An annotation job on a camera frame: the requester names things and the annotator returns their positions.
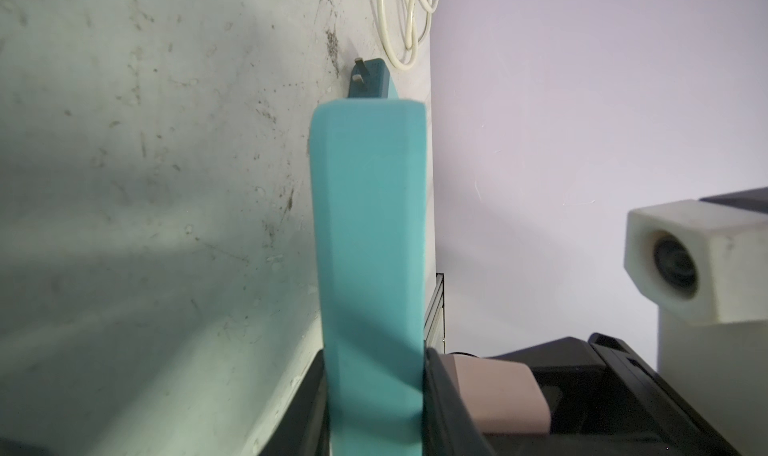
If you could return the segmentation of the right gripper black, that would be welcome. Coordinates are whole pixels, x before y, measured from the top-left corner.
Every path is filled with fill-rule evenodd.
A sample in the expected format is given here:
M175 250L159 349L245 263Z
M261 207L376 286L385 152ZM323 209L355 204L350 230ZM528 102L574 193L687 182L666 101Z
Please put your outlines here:
M624 341L594 333L502 355L527 365L547 435L488 434L498 455L734 455L736 449Z

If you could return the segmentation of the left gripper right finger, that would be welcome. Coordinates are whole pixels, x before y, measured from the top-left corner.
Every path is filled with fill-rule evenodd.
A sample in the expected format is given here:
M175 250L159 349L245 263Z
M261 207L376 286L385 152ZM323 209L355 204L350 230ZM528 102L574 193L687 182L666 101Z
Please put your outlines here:
M440 355L425 349L423 454L492 456L494 450L473 423Z

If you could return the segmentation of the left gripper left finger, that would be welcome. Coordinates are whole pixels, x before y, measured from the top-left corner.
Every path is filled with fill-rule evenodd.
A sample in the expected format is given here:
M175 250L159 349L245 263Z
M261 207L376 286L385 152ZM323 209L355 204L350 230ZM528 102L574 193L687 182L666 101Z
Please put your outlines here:
M328 456L330 424L324 351L315 355L260 456Z

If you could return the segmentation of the teal adapter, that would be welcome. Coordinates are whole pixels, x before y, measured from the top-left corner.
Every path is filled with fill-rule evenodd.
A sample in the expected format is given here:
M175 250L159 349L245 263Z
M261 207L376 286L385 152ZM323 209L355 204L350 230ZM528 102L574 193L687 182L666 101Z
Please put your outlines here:
M348 98L399 98L388 66L383 59L355 59L349 83Z

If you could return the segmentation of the pink adapter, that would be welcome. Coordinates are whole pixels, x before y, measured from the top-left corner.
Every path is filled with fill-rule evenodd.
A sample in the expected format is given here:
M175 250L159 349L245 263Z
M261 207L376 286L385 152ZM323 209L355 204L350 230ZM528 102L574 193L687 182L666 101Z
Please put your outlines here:
M443 355L462 403L483 434L547 434L548 403L530 368L522 363Z

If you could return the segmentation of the teal power strip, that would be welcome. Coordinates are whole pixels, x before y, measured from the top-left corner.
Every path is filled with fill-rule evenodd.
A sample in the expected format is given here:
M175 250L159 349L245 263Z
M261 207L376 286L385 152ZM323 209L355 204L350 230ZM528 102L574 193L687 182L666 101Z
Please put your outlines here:
M309 138L335 455L423 451L427 121L404 99L339 99Z

